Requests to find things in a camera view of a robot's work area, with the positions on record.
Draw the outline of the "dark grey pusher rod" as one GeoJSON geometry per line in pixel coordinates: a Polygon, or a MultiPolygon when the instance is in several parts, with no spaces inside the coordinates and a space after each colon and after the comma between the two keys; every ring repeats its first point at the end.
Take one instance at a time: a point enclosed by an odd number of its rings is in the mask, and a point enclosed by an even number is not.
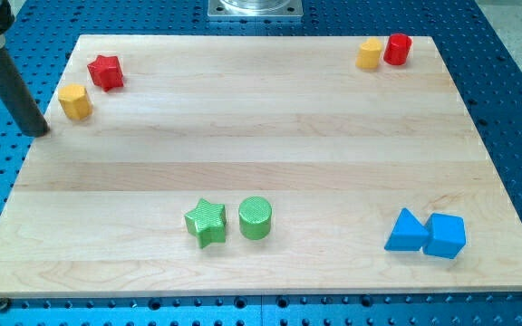
{"type": "Polygon", "coordinates": [[[0,49],[0,99],[25,136],[41,137],[49,126],[5,48],[0,49]]]}

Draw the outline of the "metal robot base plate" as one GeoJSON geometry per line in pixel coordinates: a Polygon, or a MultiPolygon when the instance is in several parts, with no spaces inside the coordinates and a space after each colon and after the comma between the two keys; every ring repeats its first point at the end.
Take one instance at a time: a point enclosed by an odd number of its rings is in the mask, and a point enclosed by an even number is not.
{"type": "Polygon", "coordinates": [[[302,0],[208,0],[208,17],[301,17],[302,0]]]}

